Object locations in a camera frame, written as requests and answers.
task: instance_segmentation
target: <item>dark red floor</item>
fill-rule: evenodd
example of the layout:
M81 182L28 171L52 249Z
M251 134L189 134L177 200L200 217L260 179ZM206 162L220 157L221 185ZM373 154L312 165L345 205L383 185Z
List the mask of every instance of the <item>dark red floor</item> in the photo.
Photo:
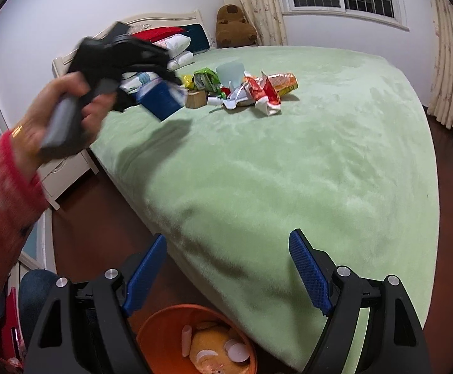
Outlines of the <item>dark red floor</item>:
M440 230L436 275L425 335L435 374L453 368L453 131L429 117L438 163ZM151 234L110 180L87 175L60 200L53 213L58 273L73 281L91 279L146 249ZM144 308L131 319L137 331L153 312L178 303L210 303L168 258ZM291 372L258 349L260 374Z

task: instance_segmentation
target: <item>white headboard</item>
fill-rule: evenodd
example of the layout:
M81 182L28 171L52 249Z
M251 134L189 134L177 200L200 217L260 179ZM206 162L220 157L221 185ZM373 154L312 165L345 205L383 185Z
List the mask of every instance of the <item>white headboard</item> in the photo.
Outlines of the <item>white headboard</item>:
M207 40L209 41L209 46L212 46L211 36L202 21L202 17L200 15L199 10L195 10L193 12L185 14L165 14L165 13L138 14L120 21L124 22L125 24L131 25L130 33L140 32L145 29L152 29L158 27L179 27L182 25L200 24L204 29ZM104 37L106 34L108 34L112 26L113 24L107 29L97 34L95 38ZM76 50L69 53L67 56L60 56L53 59L52 68L55 77L61 76L62 74L65 74L67 72L67 68L70 62L72 62L72 59L74 58L75 54Z

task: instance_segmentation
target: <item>human hand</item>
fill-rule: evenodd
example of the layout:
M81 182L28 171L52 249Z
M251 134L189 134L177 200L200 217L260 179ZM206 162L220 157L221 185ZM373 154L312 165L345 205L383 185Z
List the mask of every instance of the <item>human hand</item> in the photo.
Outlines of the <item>human hand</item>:
M39 156L41 142L46 135L50 118L63 94L81 97L90 90L83 75L79 72L68 73L46 84L34 99L26 114L12 133L12 149L15 163L24 177L30 180L36 170L51 159ZM97 138L102 121L116 100L116 94L101 94L82 109L81 125L88 133L86 147Z

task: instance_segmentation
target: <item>white wall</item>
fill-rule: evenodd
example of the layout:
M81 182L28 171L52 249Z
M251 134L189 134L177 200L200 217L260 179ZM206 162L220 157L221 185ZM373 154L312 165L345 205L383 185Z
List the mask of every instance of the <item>white wall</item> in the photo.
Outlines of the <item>white wall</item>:
M404 0L410 32L377 22L329 15L284 16L290 45L351 49L386 58L429 104L437 44L430 0Z
M200 10L215 34L223 0L8 0L0 10L0 108L9 126L52 79L51 62L118 19Z

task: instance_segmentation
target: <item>brown box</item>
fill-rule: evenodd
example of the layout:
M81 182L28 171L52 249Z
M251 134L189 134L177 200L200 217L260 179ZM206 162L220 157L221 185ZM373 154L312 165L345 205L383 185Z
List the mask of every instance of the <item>brown box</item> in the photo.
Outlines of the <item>brown box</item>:
M207 95L205 91L189 91L186 96L185 107L200 108L207 105Z

